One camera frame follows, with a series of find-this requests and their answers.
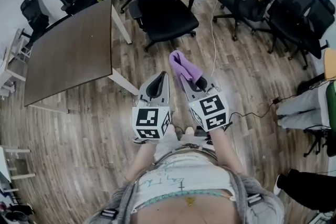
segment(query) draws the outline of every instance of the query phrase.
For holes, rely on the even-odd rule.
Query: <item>purple cloth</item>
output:
[[[179,50],[175,50],[169,55],[169,62],[175,71],[182,89],[181,76],[184,76],[186,80],[192,80],[193,83],[196,83],[196,81],[203,75],[203,71],[193,63],[189,62]]]

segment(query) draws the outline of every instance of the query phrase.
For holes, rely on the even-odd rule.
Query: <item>white cable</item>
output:
[[[215,37],[214,37],[214,28],[213,28],[213,25],[212,25],[212,18],[214,17],[214,12],[215,12],[217,3],[218,3],[218,0],[216,0],[216,4],[214,6],[214,9],[212,10],[211,18],[210,18],[211,35],[212,35],[212,39],[214,40],[214,48],[215,48],[214,68],[212,70],[211,77],[212,77],[212,75],[214,74],[214,71],[215,71],[215,62],[216,62],[216,57],[217,57],[216,40],[215,40]]]

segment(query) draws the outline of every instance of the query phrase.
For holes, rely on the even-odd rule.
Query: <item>wooden floor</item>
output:
[[[119,10],[122,2],[114,3]],[[207,73],[213,70],[215,56],[210,25],[215,3],[216,0],[196,0],[193,12],[200,24],[197,36],[185,35],[176,40],[179,50]],[[214,13],[221,12],[217,4]],[[112,25],[113,67],[137,87],[149,76],[167,71],[171,108],[175,111],[173,123],[182,128],[194,126],[186,97],[169,65],[170,43],[159,43],[145,53],[143,47],[149,43],[146,34],[127,10],[121,19],[133,43],[127,45]],[[233,42],[231,20],[219,19],[213,27],[217,50],[214,76],[232,112],[263,114],[274,98],[291,96],[299,82],[314,75],[312,64],[303,71],[301,56],[288,61],[288,53],[283,53],[281,45],[269,55],[269,34],[252,36],[250,29],[241,24],[238,41]],[[29,147],[32,153],[27,155],[28,167],[37,174],[35,178],[15,181],[18,194],[35,209],[36,223],[82,223],[122,182],[138,149],[131,141],[131,110],[136,98],[111,80],[100,79],[45,101],[67,106],[70,114],[65,115],[24,108],[23,93],[24,85],[18,82],[17,91],[0,103],[1,144]],[[234,115],[232,120],[234,124],[227,135],[249,174],[268,190],[272,190],[276,176],[290,168],[308,172],[327,169],[324,152],[303,158],[312,138],[302,131],[278,127],[275,106],[262,119]],[[286,194],[280,197],[286,208],[286,223],[307,222],[310,210]]]

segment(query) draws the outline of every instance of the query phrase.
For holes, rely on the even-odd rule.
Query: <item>table leg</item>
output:
[[[112,75],[108,76],[109,79],[113,80],[121,87],[128,90],[130,93],[134,95],[139,94],[139,90],[133,84],[131,84],[126,78],[120,75],[114,68],[112,68],[112,71],[113,71]]]
[[[30,150],[20,150],[20,149],[13,149],[13,148],[4,148],[4,152],[6,153],[30,153]]]
[[[4,189],[4,193],[13,193],[15,191],[19,191],[18,188]]]
[[[57,108],[55,106],[46,105],[46,104],[42,104],[42,103],[34,103],[34,104],[30,104],[29,106],[32,106],[33,108],[39,108],[39,109],[45,109],[45,110],[49,110],[49,111],[55,111],[55,112],[61,112],[61,113],[69,114],[68,109]]]
[[[34,176],[36,176],[35,173],[33,173],[33,174],[26,174],[26,175],[11,176],[11,179],[12,180],[24,179],[24,178],[28,178],[28,177],[34,177]]]
[[[112,19],[115,21],[119,31],[121,32],[122,36],[124,37],[124,39],[126,40],[127,44],[132,43],[132,40],[130,38],[130,35],[128,34],[124,24],[122,23],[116,9],[114,8],[113,4],[111,7],[111,17]]]

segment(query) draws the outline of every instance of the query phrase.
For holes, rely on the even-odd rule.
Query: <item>brown table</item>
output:
[[[37,102],[103,77],[138,95],[138,89],[112,67],[112,18],[119,29],[126,32],[115,11],[111,0],[101,1],[66,19],[34,43],[28,63],[24,106],[68,113],[68,109]]]

